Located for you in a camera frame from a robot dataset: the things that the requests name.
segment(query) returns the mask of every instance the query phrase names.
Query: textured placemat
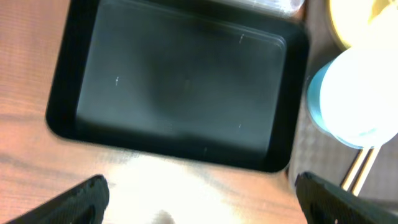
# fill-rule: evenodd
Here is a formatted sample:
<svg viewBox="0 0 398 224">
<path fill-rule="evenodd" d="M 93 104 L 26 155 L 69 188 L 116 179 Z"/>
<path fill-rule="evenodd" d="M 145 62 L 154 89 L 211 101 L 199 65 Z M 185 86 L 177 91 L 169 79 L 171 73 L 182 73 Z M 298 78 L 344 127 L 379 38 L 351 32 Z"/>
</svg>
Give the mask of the textured placemat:
<svg viewBox="0 0 398 224">
<path fill-rule="evenodd" d="M 312 41 L 307 82 L 324 64 L 340 54 L 329 29 L 326 1 L 309 1 L 307 27 Z M 384 145 L 371 169 L 359 197 L 375 200 L 388 207 L 398 204 L 398 137 Z M 295 143 L 289 167 L 289 182 L 294 187 L 296 176 L 312 171 L 340 185 L 357 150 L 348 148 L 321 132 L 311 121 L 302 98 Z"/>
</svg>

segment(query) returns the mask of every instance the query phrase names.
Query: chopstick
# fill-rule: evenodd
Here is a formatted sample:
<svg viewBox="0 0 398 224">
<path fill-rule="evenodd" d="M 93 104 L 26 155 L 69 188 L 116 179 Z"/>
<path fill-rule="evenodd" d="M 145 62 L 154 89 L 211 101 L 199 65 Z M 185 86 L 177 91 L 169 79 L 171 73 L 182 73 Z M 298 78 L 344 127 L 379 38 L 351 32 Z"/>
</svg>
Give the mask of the chopstick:
<svg viewBox="0 0 398 224">
<path fill-rule="evenodd" d="M 359 171 L 359 168 L 363 165 L 363 168 L 361 169 L 358 178 L 356 179 L 356 182 L 354 183 L 354 187 L 351 191 L 351 193 L 355 196 L 358 196 L 364 183 L 366 178 L 368 177 L 368 174 L 374 164 L 374 161 L 376 160 L 377 155 L 379 154 L 381 147 L 374 147 L 374 149 L 369 149 L 364 148 L 362 149 L 359 153 L 358 156 L 356 157 L 355 161 L 353 162 L 353 165 L 350 167 L 347 176 L 345 177 L 341 188 L 345 191 L 348 191 L 349 187 L 351 186 L 351 184 L 353 183 L 353 180 L 356 176 L 356 174 Z"/>
</svg>

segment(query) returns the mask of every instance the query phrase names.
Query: tray rim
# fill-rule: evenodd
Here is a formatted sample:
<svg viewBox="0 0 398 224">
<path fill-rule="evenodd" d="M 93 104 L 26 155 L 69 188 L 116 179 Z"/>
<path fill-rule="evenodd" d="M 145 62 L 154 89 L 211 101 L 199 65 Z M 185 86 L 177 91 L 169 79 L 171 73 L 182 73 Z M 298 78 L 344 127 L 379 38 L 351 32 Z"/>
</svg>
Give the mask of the tray rim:
<svg viewBox="0 0 398 224">
<path fill-rule="evenodd" d="M 266 155 L 261 158 L 262 162 L 260 166 L 237 164 L 222 158 L 218 160 L 207 160 L 206 157 L 157 151 L 148 146 L 139 144 L 134 146 L 134 150 L 154 152 L 165 156 L 181 157 L 183 159 L 192 159 L 263 172 L 278 172 L 286 168 L 289 164 L 293 149 L 295 128 L 309 50 L 308 35 L 303 25 L 272 16 L 265 16 L 254 11 L 231 7 L 218 2 L 201 0 L 147 1 L 156 4 L 170 4 L 177 9 L 189 10 L 194 13 L 207 9 L 206 16 L 219 20 L 222 20 L 224 16 L 229 19 L 228 22 L 232 23 L 237 23 L 239 19 L 244 18 L 245 24 L 255 24 L 250 27 L 251 29 L 261 30 L 267 28 L 268 32 L 271 31 L 273 34 L 278 35 L 285 44 L 286 57 L 269 147 Z M 75 111 L 78 105 L 96 13 L 100 4 L 101 0 L 71 0 L 45 118 L 49 129 L 62 138 L 132 148 L 126 143 L 102 141 L 98 140 L 101 139 L 100 136 L 96 138 L 82 136 L 81 134 L 77 134 L 76 131 Z M 77 86 L 73 88 L 73 85 L 70 85 L 71 83 L 79 83 L 80 86 L 78 89 Z"/>
</svg>

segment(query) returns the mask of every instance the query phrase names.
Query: wooden table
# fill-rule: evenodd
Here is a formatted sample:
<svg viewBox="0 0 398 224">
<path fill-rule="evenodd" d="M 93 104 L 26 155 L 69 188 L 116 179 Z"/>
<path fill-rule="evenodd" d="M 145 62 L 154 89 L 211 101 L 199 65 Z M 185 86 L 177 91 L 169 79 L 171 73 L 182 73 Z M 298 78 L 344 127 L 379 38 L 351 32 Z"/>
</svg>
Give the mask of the wooden table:
<svg viewBox="0 0 398 224">
<path fill-rule="evenodd" d="M 67 0 L 0 5 L 0 223 L 103 174 L 104 223 L 305 223 L 284 173 L 69 141 L 45 123 Z"/>
</svg>

